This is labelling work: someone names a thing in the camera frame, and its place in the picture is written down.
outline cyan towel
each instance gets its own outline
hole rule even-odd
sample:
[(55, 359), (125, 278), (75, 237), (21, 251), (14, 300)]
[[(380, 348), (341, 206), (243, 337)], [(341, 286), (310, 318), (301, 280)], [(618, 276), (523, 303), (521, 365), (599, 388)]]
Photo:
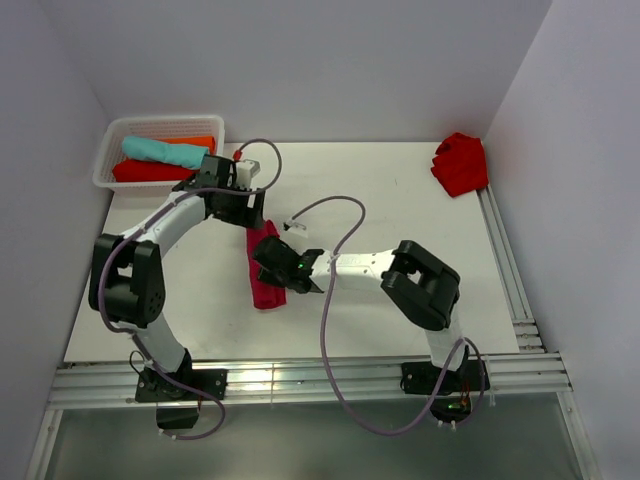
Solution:
[(122, 151), (129, 158), (178, 165), (198, 170), (202, 158), (209, 153), (207, 147), (186, 144), (169, 144), (150, 138), (127, 136), (122, 140)]

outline gray wall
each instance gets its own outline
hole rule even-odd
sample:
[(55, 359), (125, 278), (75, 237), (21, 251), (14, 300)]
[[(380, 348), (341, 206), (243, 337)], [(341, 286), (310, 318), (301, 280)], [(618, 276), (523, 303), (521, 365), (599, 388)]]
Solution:
[(545, 341), (607, 479), (640, 471), (640, 3), (556, 0), (486, 137)]
[(551, 0), (40, 0), (110, 118), (228, 138), (483, 136)]
[(40, 7), (0, 6), (0, 478), (21, 478), (108, 196), (90, 180), (106, 118)]

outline plastic basket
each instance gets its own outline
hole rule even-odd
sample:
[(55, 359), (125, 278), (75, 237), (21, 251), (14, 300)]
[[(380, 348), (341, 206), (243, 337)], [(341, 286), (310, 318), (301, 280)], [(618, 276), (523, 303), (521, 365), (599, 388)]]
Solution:
[(128, 117), (111, 122), (98, 150), (93, 183), (118, 194), (164, 195), (178, 182), (116, 182), (111, 171), (124, 160), (121, 146), (127, 135), (156, 139), (213, 136), (215, 153), (220, 155), (224, 147), (224, 122), (217, 115)]

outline white table surface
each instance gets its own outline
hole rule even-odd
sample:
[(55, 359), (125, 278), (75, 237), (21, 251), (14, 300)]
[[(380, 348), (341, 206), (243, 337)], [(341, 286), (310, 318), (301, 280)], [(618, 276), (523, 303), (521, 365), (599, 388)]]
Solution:
[[(312, 201), (348, 194), (367, 206), (367, 219), (343, 248), (375, 252), (415, 240), (461, 276), (458, 304), (463, 332), (483, 353), (519, 351), (484, 218), (474, 193), (451, 199), (429, 167), (436, 143), (279, 144), (280, 181), (267, 192), (264, 214), (281, 225)], [(227, 154), (233, 150), (229, 145)], [(275, 171), (268, 147), (251, 146), (245, 158), (261, 162), (254, 186)], [(114, 195), (104, 231), (133, 226), (163, 198)], [(357, 207), (331, 202), (300, 221), (308, 248), (331, 249), (357, 220)], [(178, 340), (196, 359), (283, 359), (320, 356), (323, 295), (287, 292), (287, 305), (253, 308), (245, 232), (210, 219), (188, 232), (163, 261), (165, 313)], [(133, 349), (126, 335), (107, 331), (82, 298), (65, 361), (125, 360)], [(336, 357), (428, 354), (422, 330), (380, 290), (338, 291), (328, 325), (328, 349)]]

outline red towel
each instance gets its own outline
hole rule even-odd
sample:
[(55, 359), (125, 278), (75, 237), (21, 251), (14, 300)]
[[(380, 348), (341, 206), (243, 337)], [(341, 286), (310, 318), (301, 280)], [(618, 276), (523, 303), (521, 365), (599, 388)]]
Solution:
[(284, 288), (273, 287), (258, 280), (260, 265), (251, 254), (258, 243), (270, 235), (278, 235), (278, 230), (271, 220), (264, 223), (261, 229), (247, 228), (247, 255), (249, 257), (249, 282), (251, 283), (251, 293), (253, 294), (253, 306), (258, 310), (269, 310), (287, 303), (287, 296)]
[(142, 162), (127, 158), (124, 162), (120, 162), (113, 167), (113, 176), (116, 182), (168, 182), (175, 180), (180, 182), (195, 170), (179, 167), (177, 165), (169, 165), (160, 162)]
[(479, 138), (454, 133), (436, 150), (431, 172), (447, 191), (457, 197), (489, 185), (487, 161)]

